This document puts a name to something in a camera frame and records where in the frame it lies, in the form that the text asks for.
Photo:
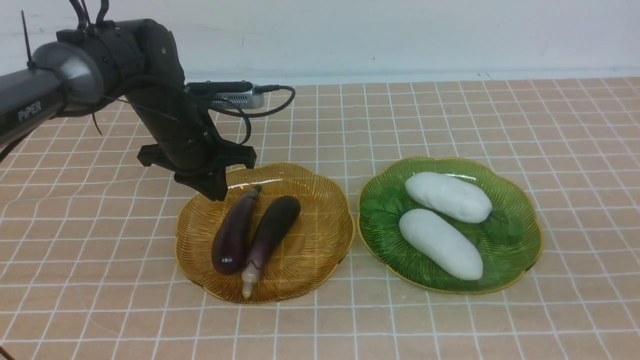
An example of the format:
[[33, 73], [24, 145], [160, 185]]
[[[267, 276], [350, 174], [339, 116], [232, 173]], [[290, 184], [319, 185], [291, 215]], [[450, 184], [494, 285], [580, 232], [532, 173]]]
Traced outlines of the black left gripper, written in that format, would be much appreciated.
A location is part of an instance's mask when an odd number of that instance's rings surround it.
[[137, 159], [142, 166], [171, 171], [175, 182], [211, 201], [222, 202], [227, 196], [227, 169], [232, 166], [253, 169], [257, 155], [253, 146], [234, 143], [209, 132], [183, 132], [142, 146]]

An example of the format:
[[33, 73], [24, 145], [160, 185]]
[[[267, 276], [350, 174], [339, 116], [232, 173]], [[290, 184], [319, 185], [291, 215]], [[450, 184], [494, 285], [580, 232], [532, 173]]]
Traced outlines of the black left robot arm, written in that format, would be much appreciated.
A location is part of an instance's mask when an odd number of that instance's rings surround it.
[[140, 164], [172, 172], [212, 201], [226, 198], [229, 167], [256, 163], [253, 147], [215, 130], [210, 102], [186, 85], [174, 35], [151, 19], [60, 30], [0, 85], [2, 158], [45, 121], [86, 117], [125, 98], [155, 141], [138, 152]]

